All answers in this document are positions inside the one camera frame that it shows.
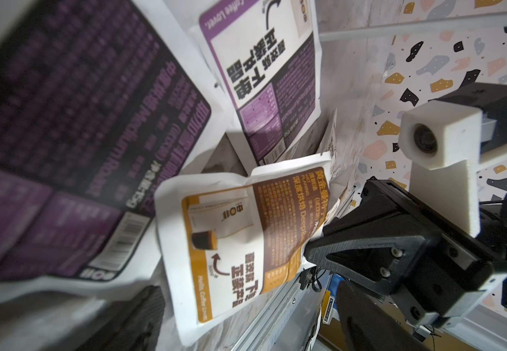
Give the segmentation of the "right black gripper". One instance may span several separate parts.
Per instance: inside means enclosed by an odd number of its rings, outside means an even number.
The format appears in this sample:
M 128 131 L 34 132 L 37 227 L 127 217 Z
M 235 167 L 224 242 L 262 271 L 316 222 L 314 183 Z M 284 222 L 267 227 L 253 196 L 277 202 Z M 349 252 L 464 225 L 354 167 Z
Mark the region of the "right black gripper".
M 307 261 L 390 297 L 413 325 L 455 325 L 507 278 L 507 262 L 392 181 L 305 247 Z

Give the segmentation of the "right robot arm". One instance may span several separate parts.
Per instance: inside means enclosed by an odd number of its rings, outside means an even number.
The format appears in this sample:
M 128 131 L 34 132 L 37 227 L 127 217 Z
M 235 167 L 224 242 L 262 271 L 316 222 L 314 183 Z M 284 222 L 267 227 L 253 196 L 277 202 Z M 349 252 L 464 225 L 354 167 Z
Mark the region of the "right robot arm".
M 507 195 L 477 204 L 472 237 L 392 181 L 367 181 L 361 204 L 305 247 L 307 261 L 389 296 L 414 326 L 454 327 L 493 289 L 507 309 Z

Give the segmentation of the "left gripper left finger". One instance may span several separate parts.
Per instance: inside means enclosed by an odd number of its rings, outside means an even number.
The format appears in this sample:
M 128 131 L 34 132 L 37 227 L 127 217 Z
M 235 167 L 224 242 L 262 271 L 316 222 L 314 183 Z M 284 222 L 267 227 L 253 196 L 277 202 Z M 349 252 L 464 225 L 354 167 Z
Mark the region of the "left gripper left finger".
M 79 329 L 77 350 L 154 350 L 166 301 L 159 286 L 148 286 L 132 300 L 116 302 Z

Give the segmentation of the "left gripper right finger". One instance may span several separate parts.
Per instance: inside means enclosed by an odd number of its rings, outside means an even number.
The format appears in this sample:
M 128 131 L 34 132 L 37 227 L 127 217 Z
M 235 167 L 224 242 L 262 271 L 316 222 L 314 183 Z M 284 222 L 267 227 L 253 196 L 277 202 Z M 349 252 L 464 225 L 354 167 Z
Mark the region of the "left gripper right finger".
M 339 284 L 336 302 L 349 350 L 420 349 L 420 342 L 351 282 Z

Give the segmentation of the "brown coffee bag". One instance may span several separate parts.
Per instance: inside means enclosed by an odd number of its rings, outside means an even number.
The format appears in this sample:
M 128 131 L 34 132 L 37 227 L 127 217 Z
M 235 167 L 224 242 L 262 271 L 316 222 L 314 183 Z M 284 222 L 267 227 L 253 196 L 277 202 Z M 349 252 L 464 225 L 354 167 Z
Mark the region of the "brown coffee bag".
M 290 282 L 329 213 L 329 152 L 235 173 L 178 175 L 154 195 L 175 325 L 189 346 Z

